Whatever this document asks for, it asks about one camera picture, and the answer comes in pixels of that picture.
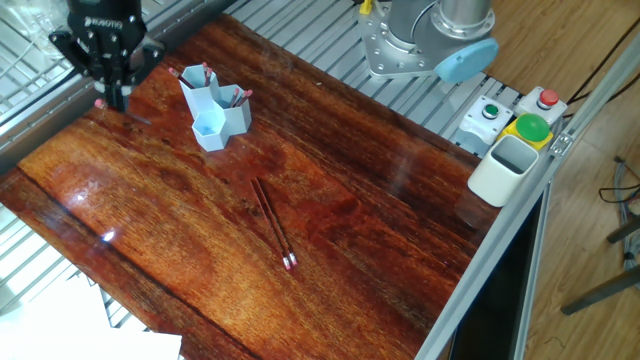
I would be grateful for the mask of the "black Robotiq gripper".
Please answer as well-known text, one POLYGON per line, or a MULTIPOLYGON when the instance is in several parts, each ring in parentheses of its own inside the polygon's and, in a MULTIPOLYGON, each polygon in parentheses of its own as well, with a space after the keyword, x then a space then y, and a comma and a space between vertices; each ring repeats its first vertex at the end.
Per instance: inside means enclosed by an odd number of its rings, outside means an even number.
POLYGON ((134 88, 159 65, 167 50, 163 42, 145 36, 141 1, 67 0, 66 4, 69 30, 54 31, 48 39, 79 74, 95 80, 107 105, 126 111, 134 88), (113 35, 128 52, 140 44, 128 58, 120 89, 112 79, 112 63, 104 57, 100 42, 101 37, 110 41, 113 35))

